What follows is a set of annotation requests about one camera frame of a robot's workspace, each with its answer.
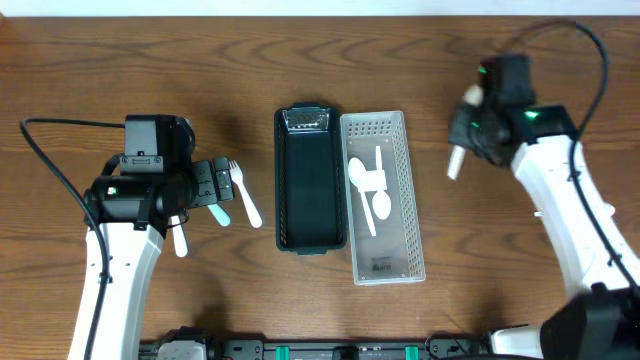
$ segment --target black bin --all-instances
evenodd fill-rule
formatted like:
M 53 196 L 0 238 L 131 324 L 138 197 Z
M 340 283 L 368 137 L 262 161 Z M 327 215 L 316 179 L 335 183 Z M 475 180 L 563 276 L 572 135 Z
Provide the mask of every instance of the black bin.
M 294 103 L 275 113 L 276 245 L 325 254 L 347 242 L 338 111 Z

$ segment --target white backdrop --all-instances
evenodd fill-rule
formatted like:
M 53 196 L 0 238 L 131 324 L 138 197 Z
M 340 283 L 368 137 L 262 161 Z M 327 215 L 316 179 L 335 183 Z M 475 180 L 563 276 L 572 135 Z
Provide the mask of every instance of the white backdrop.
M 640 0 L 0 0 L 5 16 L 640 15 Z

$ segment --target green strip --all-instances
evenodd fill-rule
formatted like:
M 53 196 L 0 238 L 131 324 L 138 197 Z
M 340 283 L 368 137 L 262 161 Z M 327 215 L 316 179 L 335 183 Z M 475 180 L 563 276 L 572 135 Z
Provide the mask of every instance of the green strip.
M 417 346 L 407 346 L 404 348 L 407 360 L 420 360 L 420 349 Z
M 278 347 L 276 347 L 276 360 L 289 360 L 289 347 L 288 346 L 278 346 Z

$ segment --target table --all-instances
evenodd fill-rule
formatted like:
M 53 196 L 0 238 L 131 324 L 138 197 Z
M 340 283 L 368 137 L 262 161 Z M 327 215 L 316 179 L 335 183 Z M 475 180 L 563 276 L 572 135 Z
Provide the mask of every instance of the table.
M 449 116 L 527 17 L 4 19 L 0 26 L 0 357 L 53 359 L 69 349 L 85 273 L 86 227 L 66 190 L 28 148 L 31 116 L 121 123 L 130 113 L 191 119 L 197 160 L 243 167 L 264 217 L 241 201 L 232 226 L 204 209 L 186 226 L 187 258 L 167 239 L 143 338 L 182 325 L 269 339 L 425 338 L 540 323 L 566 299 L 534 207 L 506 169 L 468 158 L 446 176 Z M 585 138 L 586 156 L 626 239 L 640 248 L 640 20 L 586 18 L 611 55 L 611 82 Z M 527 46 L 541 102 L 579 121 L 598 57 L 572 30 Z M 427 280 L 356 287 L 349 246 L 325 256 L 275 246 L 273 113 L 314 100 L 341 112 L 402 110 Z M 124 149 L 118 129 L 33 126 L 82 192 Z

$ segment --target white fork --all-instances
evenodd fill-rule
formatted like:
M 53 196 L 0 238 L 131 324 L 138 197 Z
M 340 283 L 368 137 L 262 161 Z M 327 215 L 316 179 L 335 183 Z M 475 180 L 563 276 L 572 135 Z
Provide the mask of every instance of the white fork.
M 229 162 L 229 173 L 231 174 L 231 180 L 236 183 L 238 189 L 240 189 L 240 195 L 242 195 L 242 202 L 244 202 L 244 208 L 247 210 L 247 215 L 249 215 L 249 222 L 251 222 L 251 226 L 254 228 L 259 228 L 262 226 L 262 218 L 260 214 L 258 214 L 258 209 L 253 204 L 253 200 L 251 200 L 251 196 L 247 192 L 247 188 L 244 187 L 242 170 L 238 163 L 235 160 Z

